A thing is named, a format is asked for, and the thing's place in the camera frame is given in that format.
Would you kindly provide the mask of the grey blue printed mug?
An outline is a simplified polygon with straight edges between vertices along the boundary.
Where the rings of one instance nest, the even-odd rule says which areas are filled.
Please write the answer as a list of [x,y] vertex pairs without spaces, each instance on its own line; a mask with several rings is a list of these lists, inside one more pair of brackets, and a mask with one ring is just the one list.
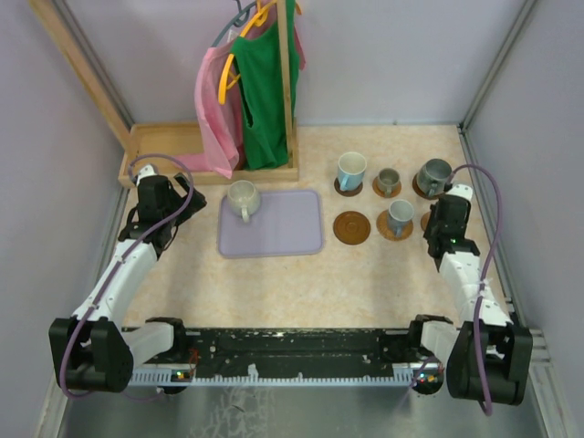
[[412,204],[403,199],[391,202],[388,208],[387,226],[396,238],[401,238],[405,227],[414,217]]

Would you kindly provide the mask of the dark green speckled mug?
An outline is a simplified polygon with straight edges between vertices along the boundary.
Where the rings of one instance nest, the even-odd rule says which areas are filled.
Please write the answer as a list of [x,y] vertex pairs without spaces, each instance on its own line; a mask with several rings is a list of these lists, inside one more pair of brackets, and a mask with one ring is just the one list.
[[449,162],[438,158],[431,159],[417,172],[418,186],[428,196],[442,193],[452,171]]

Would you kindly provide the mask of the small olive green cup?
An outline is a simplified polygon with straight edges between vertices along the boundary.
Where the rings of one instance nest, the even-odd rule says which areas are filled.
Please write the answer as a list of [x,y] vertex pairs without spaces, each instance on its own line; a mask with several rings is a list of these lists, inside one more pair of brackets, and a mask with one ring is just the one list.
[[381,189],[390,194],[393,188],[401,181],[400,174],[393,168],[384,168],[378,173]]

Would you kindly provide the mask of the light blue mug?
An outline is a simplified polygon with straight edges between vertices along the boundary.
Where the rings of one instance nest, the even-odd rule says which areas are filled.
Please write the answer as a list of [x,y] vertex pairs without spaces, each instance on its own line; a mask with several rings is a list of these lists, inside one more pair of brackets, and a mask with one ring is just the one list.
[[366,158],[355,151],[348,151],[339,157],[338,176],[339,189],[342,192],[354,191],[362,183],[367,169]]

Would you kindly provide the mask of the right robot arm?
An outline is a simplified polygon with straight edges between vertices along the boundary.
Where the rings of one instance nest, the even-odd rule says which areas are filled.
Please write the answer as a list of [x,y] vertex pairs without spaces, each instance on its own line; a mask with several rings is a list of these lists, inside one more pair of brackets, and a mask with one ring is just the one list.
[[472,196],[468,185],[448,186],[431,205],[423,233],[428,254],[453,294],[461,326],[446,317],[419,315],[407,347],[417,360],[434,356],[444,365],[455,399],[518,405],[525,396],[533,338],[507,315],[481,277],[480,251],[465,236]]

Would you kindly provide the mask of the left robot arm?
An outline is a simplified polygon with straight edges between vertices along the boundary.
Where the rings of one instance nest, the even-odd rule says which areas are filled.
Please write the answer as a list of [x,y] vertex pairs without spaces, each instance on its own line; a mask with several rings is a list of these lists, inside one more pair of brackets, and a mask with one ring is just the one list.
[[131,332],[123,332],[121,324],[178,228],[201,211],[206,200],[188,171],[168,178],[148,164],[133,181],[138,203],[102,277],[70,317],[55,319],[48,330],[57,384],[70,399],[97,391],[123,392],[140,365],[159,355],[177,362],[190,350],[178,318],[150,318]]

